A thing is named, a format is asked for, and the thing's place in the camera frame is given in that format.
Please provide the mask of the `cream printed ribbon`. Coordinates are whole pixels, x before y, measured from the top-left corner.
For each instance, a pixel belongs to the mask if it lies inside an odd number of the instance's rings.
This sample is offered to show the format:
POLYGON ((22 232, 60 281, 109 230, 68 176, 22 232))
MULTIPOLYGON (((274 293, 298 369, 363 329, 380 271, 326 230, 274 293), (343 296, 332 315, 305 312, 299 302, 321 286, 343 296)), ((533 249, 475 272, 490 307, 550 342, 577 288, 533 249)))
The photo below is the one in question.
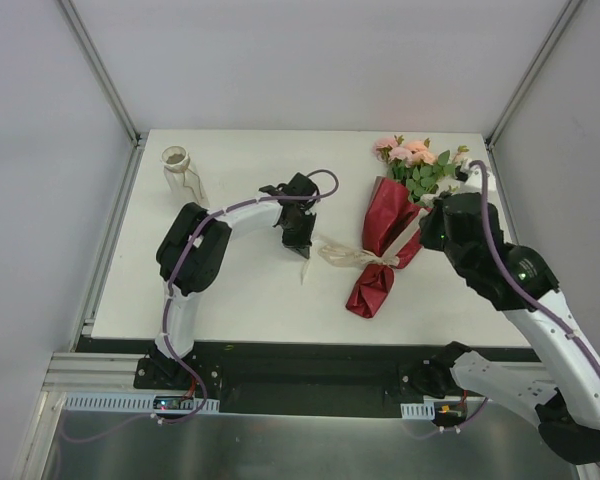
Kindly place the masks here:
POLYGON ((370 264, 397 267, 400 262, 396 254, 379 256, 369 250, 351 247, 321 235, 313 241, 310 253, 317 254, 327 264, 336 268, 364 269, 370 264))

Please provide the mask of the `dark red wrapping paper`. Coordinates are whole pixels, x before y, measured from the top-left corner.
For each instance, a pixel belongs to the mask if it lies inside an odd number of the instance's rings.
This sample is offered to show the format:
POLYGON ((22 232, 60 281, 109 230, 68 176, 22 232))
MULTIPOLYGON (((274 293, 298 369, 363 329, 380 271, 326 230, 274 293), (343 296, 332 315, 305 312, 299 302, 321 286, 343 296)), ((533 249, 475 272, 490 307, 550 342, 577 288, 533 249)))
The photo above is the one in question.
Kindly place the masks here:
POLYGON ((373 318, 389 296, 395 272, 406 268, 421 250, 420 220, 429 210, 410 200, 404 185, 386 177, 374 184, 361 234, 363 271, 346 309, 373 318))

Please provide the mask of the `pink flower bouquet green leaves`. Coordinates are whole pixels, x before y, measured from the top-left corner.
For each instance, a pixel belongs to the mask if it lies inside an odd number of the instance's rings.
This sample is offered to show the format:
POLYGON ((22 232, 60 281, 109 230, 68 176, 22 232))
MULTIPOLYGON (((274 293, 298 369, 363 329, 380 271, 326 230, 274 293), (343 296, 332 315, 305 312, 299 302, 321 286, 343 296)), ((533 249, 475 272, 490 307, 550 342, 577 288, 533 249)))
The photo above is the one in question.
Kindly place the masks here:
POLYGON ((404 186, 409 201, 429 206, 443 192, 442 184, 456 177, 470 149, 459 145, 455 151, 434 153, 431 140, 407 141, 403 135, 378 139, 372 148, 377 160, 386 166, 387 176, 404 186))

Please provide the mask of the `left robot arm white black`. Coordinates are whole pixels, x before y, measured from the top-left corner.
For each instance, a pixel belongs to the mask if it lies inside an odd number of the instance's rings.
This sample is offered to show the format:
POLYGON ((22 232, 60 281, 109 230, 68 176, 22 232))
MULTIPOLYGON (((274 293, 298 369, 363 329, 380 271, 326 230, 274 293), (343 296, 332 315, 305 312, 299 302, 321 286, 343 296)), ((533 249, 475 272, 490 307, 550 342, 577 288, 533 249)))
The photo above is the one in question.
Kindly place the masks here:
POLYGON ((261 229, 279 228, 284 248, 308 260, 317 215, 313 207, 335 193, 322 193, 309 174, 266 185, 247 200, 211 212, 191 202, 180 210, 162 240, 156 260, 164 302, 159 332, 137 364, 137 389, 200 387, 193 372, 194 323, 203 293, 218 277, 232 240, 261 229))

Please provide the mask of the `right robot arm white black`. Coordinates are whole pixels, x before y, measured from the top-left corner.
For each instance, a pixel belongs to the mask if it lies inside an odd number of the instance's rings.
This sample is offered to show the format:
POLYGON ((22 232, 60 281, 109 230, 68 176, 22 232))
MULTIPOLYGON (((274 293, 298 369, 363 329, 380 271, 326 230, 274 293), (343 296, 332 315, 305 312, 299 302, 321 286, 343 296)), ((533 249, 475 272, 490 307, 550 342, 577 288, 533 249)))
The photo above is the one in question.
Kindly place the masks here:
POLYGON ((486 165, 466 161, 458 174, 463 186, 438 196, 420 220, 420 243, 444 253, 466 285, 516 327, 553 384, 527 380, 451 342, 411 372, 410 385, 438 399, 475 392, 530 423, 561 459, 600 464, 600 356, 543 257, 505 241, 488 201, 493 178, 486 165))

